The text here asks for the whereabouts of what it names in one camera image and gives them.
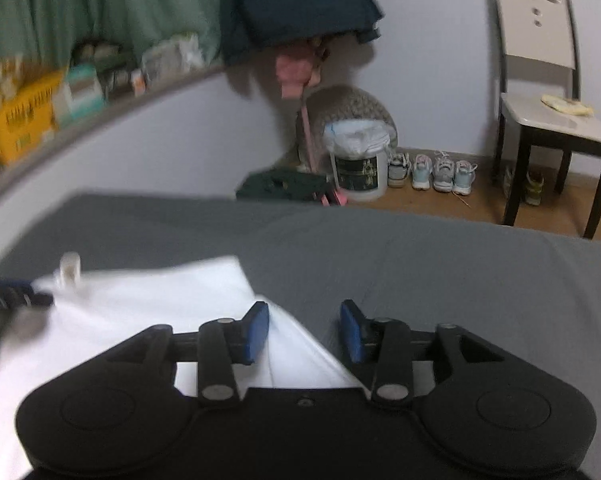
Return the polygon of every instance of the yellow basket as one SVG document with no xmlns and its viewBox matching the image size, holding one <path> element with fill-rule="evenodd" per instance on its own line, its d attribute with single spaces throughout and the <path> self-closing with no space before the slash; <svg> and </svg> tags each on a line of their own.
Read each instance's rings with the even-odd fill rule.
<svg viewBox="0 0 601 480">
<path fill-rule="evenodd" d="M 65 75 L 64 70 L 47 74 L 21 89 L 0 107 L 0 162 L 4 166 L 52 136 L 55 131 L 52 94 Z"/>
</svg>

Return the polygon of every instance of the green curtain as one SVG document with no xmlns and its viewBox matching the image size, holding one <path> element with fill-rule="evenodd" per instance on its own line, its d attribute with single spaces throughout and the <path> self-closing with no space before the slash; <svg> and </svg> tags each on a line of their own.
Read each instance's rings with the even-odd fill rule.
<svg viewBox="0 0 601 480">
<path fill-rule="evenodd" d="M 218 54 L 217 0 L 0 0 L 0 59 L 22 52 L 63 66 L 88 36 L 142 53 L 179 32 L 196 32 L 206 60 Z"/>
</svg>

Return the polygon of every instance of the folded white garment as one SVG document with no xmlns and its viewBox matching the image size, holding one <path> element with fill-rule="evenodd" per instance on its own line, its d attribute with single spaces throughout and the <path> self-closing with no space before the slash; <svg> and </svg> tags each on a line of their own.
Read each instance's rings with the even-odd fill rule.
<svg viewBox="0 0 601 480">
<path fill-rule="evenodd" d="M 154 324 L 195 332 L 219 317 L 241 319 L 257 300 L 232 256 L 152 271 L 92 272 L 76 284 L 43 278 L 55 304 L 20 312 L 0 346 L 0 480 L 30 465 L 14 429 L 18 405 L 34 388 Z M 235 365 L 241 394 L 249 386 L 346 388 L 357 380 L 292 316 L 270 306 L 264 351 L 250 367 Z M 176 387 L 196 394 L 196 364 L 178 365 Z"/>
</svg>

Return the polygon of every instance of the white chair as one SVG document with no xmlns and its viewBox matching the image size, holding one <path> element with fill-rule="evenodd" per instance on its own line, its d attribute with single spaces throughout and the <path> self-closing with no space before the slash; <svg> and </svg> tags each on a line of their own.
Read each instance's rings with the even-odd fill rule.
<svg viewBox="0 0 601 480">
<path fill-rule="evenodd" d="M 497 181 L 506 121 L 520 125 L 516 169 L 503 224 L 512 226 L 523 197 L 532 146 L 563 151 L 555 192 L 561 193 L 573 152 L 601 157 L 601 121 L 562 114 L 538 96 L 507 92 L 507 56 L 535 59 L 571 70 L 571 97 L 580 100 L 580 64 L 571 0 L 493 0 L 501 50 L 498 141 L 491 178 Z M 601 216 L 601 174 L 584 237 L 593 238 Z"/>
</svg>

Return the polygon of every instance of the white bucket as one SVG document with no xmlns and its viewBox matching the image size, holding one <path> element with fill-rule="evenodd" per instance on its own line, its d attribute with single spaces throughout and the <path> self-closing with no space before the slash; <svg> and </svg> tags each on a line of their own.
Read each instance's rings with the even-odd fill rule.
<svg viewBox="0 0 601 480">
<path fill-rule="evenodd" d="M 371 202 L 387 191 L 387 153 L 382 150 L 365 158 L 348 158 L 331 153 L 331 168 L 338 189 L 354 202 Z"/>
<path fill-rule="evenodd" d="M 338 189 L 357 202 L 387 191 L 387 149 L 395 129 L 383 121 L 348 120 L 325 126 L 325 146 Z"/>
</svg>

